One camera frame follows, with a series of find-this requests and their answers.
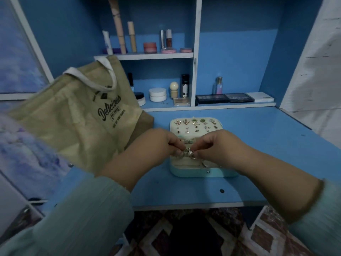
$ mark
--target concealer tube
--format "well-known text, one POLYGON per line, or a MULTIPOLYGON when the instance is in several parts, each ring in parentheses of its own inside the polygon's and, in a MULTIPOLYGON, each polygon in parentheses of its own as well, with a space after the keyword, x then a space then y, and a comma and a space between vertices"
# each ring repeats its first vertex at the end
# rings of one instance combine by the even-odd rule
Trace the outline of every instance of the concealer tube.
POLYGON ((129 30, 129 36, 130 36, 130 44, 131 44, 131 50, 136 53, 136 39, 135 39, 135 29, 134 29, 134 23, 132 21, 128 21, 128 30, 129 30))
POLYGON ((113 14, 113 21, 115 23, 118 42, 120 43, 121 53, 126 54, 126 42, 125 36, 123 34, 123 27, 120 15, 120 9, 118 7, 118 0, 108 0, 111 8, 111 13, 113 14))

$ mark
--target sleeve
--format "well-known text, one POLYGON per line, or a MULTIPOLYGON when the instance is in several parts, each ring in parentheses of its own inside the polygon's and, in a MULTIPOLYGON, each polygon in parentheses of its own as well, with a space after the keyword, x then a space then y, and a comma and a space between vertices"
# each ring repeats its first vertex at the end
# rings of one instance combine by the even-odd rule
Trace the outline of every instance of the sleeve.
POLYGON ((341 188, 324 180, 320 198, 289 231, 317 255, 340 255, 341 188))
POLYGON ((0 255, 108 255, 133 218, 125 188, 104 176, 87 179, 0 255))

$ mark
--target person's right hand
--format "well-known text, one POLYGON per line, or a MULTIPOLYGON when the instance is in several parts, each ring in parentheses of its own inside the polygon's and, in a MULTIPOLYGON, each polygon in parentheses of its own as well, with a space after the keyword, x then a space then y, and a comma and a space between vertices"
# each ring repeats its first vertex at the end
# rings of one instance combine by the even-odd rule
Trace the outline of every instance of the person's right hand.
POLYGON ((191 150, 196 158, 238 170, 248 160, 251 147, 231 132, 216 130, 200 137, 191 146, 191 150))

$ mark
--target jewelry tray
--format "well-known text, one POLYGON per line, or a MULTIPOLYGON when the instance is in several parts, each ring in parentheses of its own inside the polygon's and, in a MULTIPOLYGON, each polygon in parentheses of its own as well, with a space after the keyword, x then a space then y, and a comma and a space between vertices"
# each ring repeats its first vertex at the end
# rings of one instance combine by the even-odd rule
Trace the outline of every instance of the jewelry tray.
MULTIPOLYGON (((179 137, 186 148, 206 133, 223 129, 222 124, 216 118, 176 118, 170 122, 170 131, 179 137)), ((234 177, 237 172, 233 169, 225 169, 219 165, 190 157, 171 157, 170 171, 178 177, 234 177)))

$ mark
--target black eyeshadow palette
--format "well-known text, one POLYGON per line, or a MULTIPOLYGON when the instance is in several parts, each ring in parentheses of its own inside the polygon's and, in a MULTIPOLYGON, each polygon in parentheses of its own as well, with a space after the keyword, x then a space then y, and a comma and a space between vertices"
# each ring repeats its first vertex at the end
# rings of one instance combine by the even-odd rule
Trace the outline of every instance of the black eyeshadow palette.
POLYGON ((228 98, 224 94, 196 95, 198 104, 227 103, 228 98))
POLYGON ((255 100, 245 93, 224 94, 230 103, 254 102, 255 100))

